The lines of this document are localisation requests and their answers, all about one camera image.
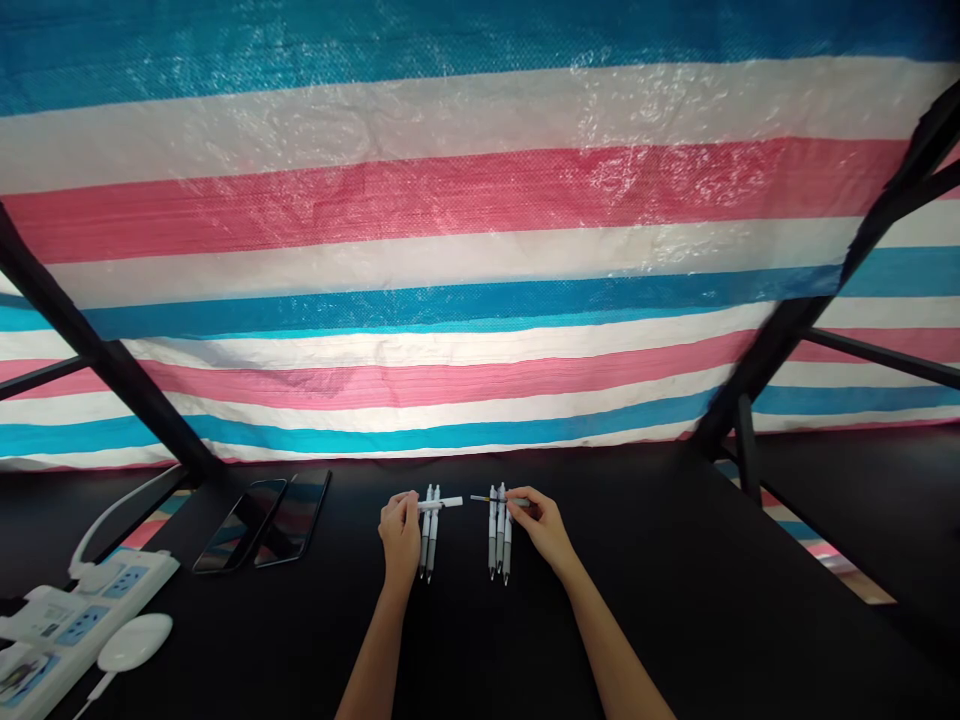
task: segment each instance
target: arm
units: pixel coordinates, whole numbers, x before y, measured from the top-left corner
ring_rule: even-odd
[[[420,527],[417,493],[390,498],[380,511],[380,539],[386,576],[377,608],[340,700],[337,720],[388,720],[393,713],[393,692],[400,661],[400,635],[407,598],[420,560]]]
[[[567,591],[607,720],[674,720],[670,706],[574,552],[557,504],[533,488],[507,493],[507,498],[518,497],[528,498],[531,506],[524,509],[508,502],[507,509],[526,529]]]

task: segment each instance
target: smartphone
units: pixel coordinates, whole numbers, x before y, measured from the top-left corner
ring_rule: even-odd
[[[247,488],[193,565],[198,574],[236,570],[269,523],[286,480],[260,480]]]
[[[290,482],[280,507],[263,532],[253,560],[256,567],[291,562],[307,551],[330,477],[329,470],[301,473]]]

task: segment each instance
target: person's left hand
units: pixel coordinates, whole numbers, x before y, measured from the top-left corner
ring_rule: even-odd
[[[410,594],[420,562],[420,526],[417,524],[417,500],[413,490],[390,498],[380,510],[380,539],[387,571],[383,589]]]

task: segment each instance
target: white cable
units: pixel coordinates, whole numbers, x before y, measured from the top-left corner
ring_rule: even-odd
[[[136,495],[137,493],[139,493],[139,492],[141,492],[141,491],[143,491],[143,490],[146,490],[148,487],[150,487],[151,485],[153,485],[155,482],[157,482],[158,480],[160,480],[160,479],[163,478],[163,477],[166,477],[166,476],[169,475],[171,472],[173,472],[174,470],[177,470],[177,469],[180,468],[180,467],[181,467],[180,465],[174,465],[172,468],[168,468],[167,470],[165,470],[164,472],[160,473],[159,475],[157,475],[157,476],[156,476],[155,478],[153,478],[152,480],[148,480],[147,482],[145,482],[143,485],[141,485],[140,487],[136,488],[135,490],[131,490],[131,491],[128,492],[126,495],[124,495],[122,498],[120,498],[119,500],[117,500],[113,505],[111,505],[111,506],[108,507],[106,510],[104,510],[102,513],[100,513],[100,517],[98,517],[98,518],[94,521],[93,525],[90,526],[90,529],[87,530],[86,535],[84,535],[83,538],[81,538],[80,544],[77,545],[77,549],[73,551],[73,557],[70,558],[70,569],[69,569],[69,570],[70,570],[70,577],[71,577],[72,579],[74,579],[74,580],[79,580],[87,570],[89,570],[89,569],[92,568],[92,567],[96,567],[93,563],[85,563],[85,562],[82,562],[82,561],[81,561],[81,558],[83,557],[84,551],[87,549],[87,545],[90,544],[90,539],[93,537],[93,534],[97,531],[97,528],[99,528],[99,527],[103,524],[103,521],[107,519],[107,517],[110,515],[110,513],[112,513],[112,512],[113,512],[114,510],[116,510],[118,507],[120,507],[121,505],[123,505],[123,503],[125,503],[127,500],[129,500],[130,498],[132,498],[132,497],[133,497],[134,495]]]
[[[87,708],[90,707],[90,705],[92,704],[93,704],[93,700],[87,700],[84,706],[80,708],[80,712],[78,712],[76,715],[73,716],[73,720],[77,720],[78,717],[83,715],[87,711]]]
[[[97,683],[97,686],[90,691],[89,695],[87,695],[86,705],[80,708],[80,712],[78,712],[76,715],[73,716],[73,720],[77,720],[78,717],[80,717],[81,715],[83,715],[83,713],[87,711],[87,708],[90,707],[90,704],[94,700],[97,700],[101,695],[103,695],[103,691],[107,689],[107,685],[109,685],[110,681],[113,680],[116,676],[117,674],[115,672],[109,672],[109,673],[105,673],[104,676],[100,678],[100,682]]]

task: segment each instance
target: striped tarp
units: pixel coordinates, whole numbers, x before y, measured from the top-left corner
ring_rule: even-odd
[[[221,457],[689,432],[779,300],[833,292],[950,3],[7,4],[0,197]],[[960,363],[960,195],[821,325]],[[70,355],[0,288],[0,377]],[[960,394],[802,347],[766,430]],[[0,403],[11,467],[169,455],[89,372]]]

